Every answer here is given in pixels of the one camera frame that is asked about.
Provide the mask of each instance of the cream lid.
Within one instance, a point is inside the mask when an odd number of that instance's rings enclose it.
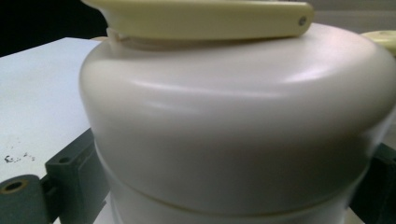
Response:
[[[314,17],[307,3],[260,0],[82,0],[128,36],[224,40],[302,35]]]
[[[390,51],[396,57],[396,31],[374,31],[362,34]]]

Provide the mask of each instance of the rounded bulge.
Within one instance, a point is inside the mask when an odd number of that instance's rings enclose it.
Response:
[[[331,198],[364,172],[394,105],[388,54],[322,25],[210,49],[123,49],[122,60],[111,50],[99,46],[81,77],[104,162],[131,189],[198,212]]]

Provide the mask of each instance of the dark background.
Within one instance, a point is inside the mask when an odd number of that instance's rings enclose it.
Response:
[[[0,57],[64,37],[103,36],[106,28],[80,0],[0,0]]]

